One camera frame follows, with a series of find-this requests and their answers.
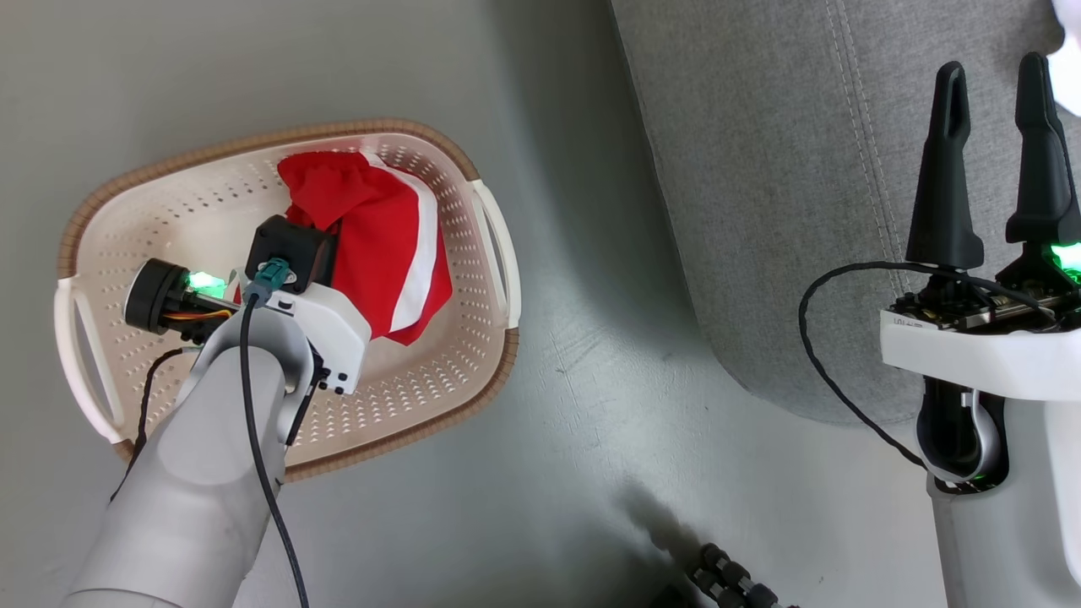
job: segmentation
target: teal connector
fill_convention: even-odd
[[[267,302],[270,301],[270,294],[285,285],[290,274],[289,262],[285,262],[281,257],[271,257],[269,262],[259,268],[259,272],[255,274],[255,278],[244,289],[244,302],[252,304],[256,308],[266,306]],[[257,296],[254,303],[252,302],[252,295]]]

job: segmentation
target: red garment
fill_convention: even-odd
[[[372,338],[416,341],[452,293],[431,189],[363,154],[299,154],[278,173],[293,201],[285,216],[338,235],[333,287],[372,326]]]

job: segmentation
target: white basket handle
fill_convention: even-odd
[[[476,180],[472,183],[473,191],[480,199],[480,207],[484,212],[484,219],[495,235],[496,254],[499,256],[499,264],[503,266],[503,290],[506,301],[507,328],[517,329],[518,319],[522,316],[522,279],[518,274],[518,256],[515,255],[515,244],[510,240],[510,230],[507,229],[507,222],[503,219],[503,212],[492,196],[492,190],[484,185],[484,182]],[[485,243],[488,234],[482,235]],[[492,272],[497,276],[499,268],[492,264]]]
[[[117,444],[123,440],[117,429],[117,426],[123,421],[123,413],[119,408],[120,399],[112,383],[112,376],[105,365],[97,332],[92,323],[82,322],[82,319],[90,314],[89,310],[90,302],[74,285],[72,279],[61,279],[53,299],[53,326],[56,332],[56,349],[61,356],[61,366],[64,368],[64,374],[67,376],[76,402],[79,404],[79,409],[82,410],[94,431],[97,431],[110,442]],[[83,348],[79,343],[80,332],[90,346],[105,398],[109,401],[107,406],[98,404],[94,389],[91,388],[93,383],[89,378],[86,364],[83,361]]]

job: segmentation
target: gray sofa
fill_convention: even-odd
[[[823,273],[904,257],[938,67],[967,71],[965,149],[990,277],[1019,253],[1017,66],[1063,40],[1050,0],[612,0],[695,310],[751,393],[836,424],[855,418],[800,345],[797,305]],[[1081,119],[1060,111],[1081,171]],[[878,312],[925,280],[850,275],[812,302],[830,373],[881,422],[920,383],[881,364]]]

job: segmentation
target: brown woven rim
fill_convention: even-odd
[[[136,169],[135,171],[125,173],[124,175],[121,175],[120,177],[117,177],[116,180],[112,180],[111,182],[97,188],[97,190],[90,195],[79,209],[76,210],[71,220],[68,222],[67,228],[64,230],[64,236],[61,239],[59,255],[56,260],[56,273],[61,279],[66,279],[76,275],[78,272],[78,268],[76,267],[76,259],[78,257],[79,242],[82,240],[83,232],[85,232],[90,221],[93,220],[94,215],[99,209],[102,209],[103,206],[105,206],[106,202],[125,190],[145,184],[151,180],[157,180],[164,175],[196,167],[197,164],[203,164],[205,162],[211,162],[238,154],[279,146],[282,144],[325,140],[345,135],[363,135],[370,133],[402,133],[419,137],[436,146],[443,154],[450,157],[451,160],[453,160],[458,167],[458,170],[462,171],[462,174],[466,180],[471,182],[480,179],[477,168],[473,166],[472,161],[469,160],[469,157],[466,156],[462,148],[457,146],[457,144],[449,140],[439,131],[410,120],[387,118],[355,122],[337,122],[331,124],[302,127],[298,129],[291,129],[289,131],[271,133],[269,135],[257,135],[254,137],[235,140],[213,147],[173,157],[169,160],[164,160],[149,167]],[[484,409],[492,402],[493,399],[495,399],[495,396],[510,379],[510,370],[515,367],[515,360],[517,358],[518,329],[508,329],[503,344],[503,356],[499,359],[499,365],[496,366],[495,373],[492,375],[492,379],[484,386],[484,388],[482,388],[472,399],[446,413],[425,421],[400,433],[396,433],[370,444],[358,446],[350,450],[338,452],[319,460],[290,466],[285,470],[285,481],[289,483],[307,479],[308,477],[315,477],[316,475],[330,473],[332,471],[337,471],[338,468],[344,468],[346,466],[363,462],[377,455],[385,454],[389,451],[397,450],[398,448],[405,447],[414,441],[424,439],[425,437],[431,436],[440,431],[443,431],[444,428],[466,420]],[[134,445],[130,439],[124,439],[119,444],[114,444],[112,448],[125,461],[131,460]]]

